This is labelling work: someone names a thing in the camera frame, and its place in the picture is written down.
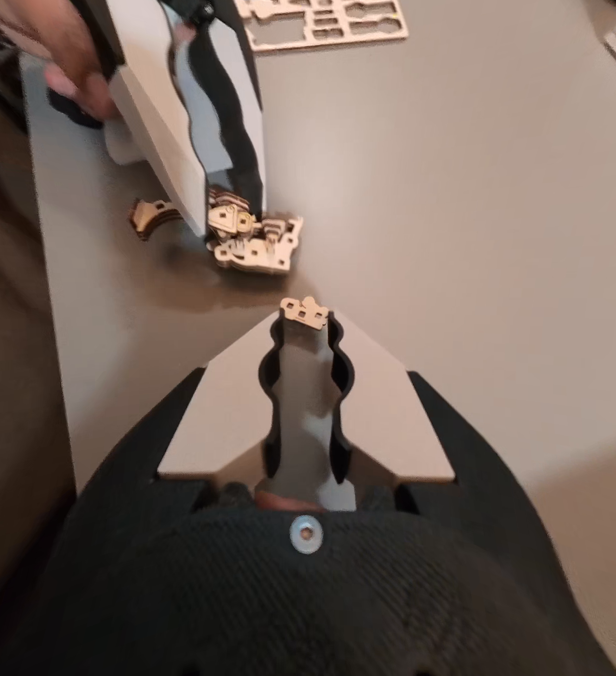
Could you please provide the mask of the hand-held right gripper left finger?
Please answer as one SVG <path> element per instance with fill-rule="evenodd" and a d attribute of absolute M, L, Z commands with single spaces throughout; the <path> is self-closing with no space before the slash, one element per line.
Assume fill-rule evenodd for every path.
<path fill-rule="evenodd" d="M 206 366 L 158 466 L 164 479 L 261 483 L 281 461 L 284 312 L 254 326 Z"/>

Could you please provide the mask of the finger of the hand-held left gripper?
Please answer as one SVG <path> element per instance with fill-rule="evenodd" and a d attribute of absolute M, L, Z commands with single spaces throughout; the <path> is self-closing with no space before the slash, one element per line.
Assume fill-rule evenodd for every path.
<path fill-rule="evenodd" d="M 124 55 L 110 81 L 115 105 L 172 203 L 203 238 L 207 179 L 171 74 L 168 14 L 159 1 L 110 1 L 110 15 Z"/>
<path fill-rule="evenodd" d="M 252 215 L 266 207 L 263 111 L 253 55 L 233 15 L 214 15 L 189 44 L 189 119 L 207 179 L 226 175 Z"/>

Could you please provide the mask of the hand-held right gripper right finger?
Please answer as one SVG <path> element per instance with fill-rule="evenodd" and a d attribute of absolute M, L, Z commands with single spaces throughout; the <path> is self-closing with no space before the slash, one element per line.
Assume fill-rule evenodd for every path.
<path fill-rule="evenodd" d="M 329 313 L 329 461 L 337 483 L 451 483 L 455 471 L 405 366 L 338 311 Z"/>

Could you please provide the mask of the small wooden puzzle piece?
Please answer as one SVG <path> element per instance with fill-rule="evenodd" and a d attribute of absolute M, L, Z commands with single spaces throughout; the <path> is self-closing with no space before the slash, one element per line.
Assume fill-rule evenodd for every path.
<path fill-rule="evenodd" d="M 300 324 L 314 331 L 321 331 L 327 325 L 329 308 L 320 305 L 312 296 L 304 297 L 302 300 L 284 298 L 280 301 L 279 307 L 288 322 Z"/>

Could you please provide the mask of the wooden puzzle model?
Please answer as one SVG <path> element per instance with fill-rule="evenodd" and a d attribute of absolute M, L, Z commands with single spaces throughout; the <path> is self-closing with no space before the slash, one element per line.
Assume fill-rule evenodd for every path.
<path fill-rule="evenodd" d="M 207 191 L 205 233 L 186 235 L 201 242 L 217 265 L 246 273 L 287 275 L 301 242 L 304 218 L 298 215 L 263 214 L 257 218 L 249 203 L 215 185 Z"/>

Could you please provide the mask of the grey desk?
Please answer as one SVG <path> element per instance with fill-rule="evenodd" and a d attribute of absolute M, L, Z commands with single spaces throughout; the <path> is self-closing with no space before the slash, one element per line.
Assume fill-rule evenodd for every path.
<path fill-rule="evenodd" d="M 150 167 L 22 61 L 76 487 L 160 399 L 290 295 L 421 374 L 528 492 L 616 664 L 616 62 L 601 1 L 402 1 L 396 44 L 261 57 L 288 278 L 138 241 Z"/>

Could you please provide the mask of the person's left hand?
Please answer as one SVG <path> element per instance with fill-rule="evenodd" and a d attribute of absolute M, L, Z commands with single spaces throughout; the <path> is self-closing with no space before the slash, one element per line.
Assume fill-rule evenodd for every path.
<path fill-rule="evenodd" d="M 47 52 L 47 84 L 86 114 L 106 121 L 119 116 L 93 38 L 70 1 L 5 1 L 3 15 Z"/>

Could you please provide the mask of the wooden puzzle parts sheet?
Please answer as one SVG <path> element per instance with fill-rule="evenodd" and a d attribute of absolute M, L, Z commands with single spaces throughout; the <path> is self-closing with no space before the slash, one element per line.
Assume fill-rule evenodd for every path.
<path fill-rule="evenodd" d="M 258 55 L 402 41 L 400 1 L 235 1 Z"/>

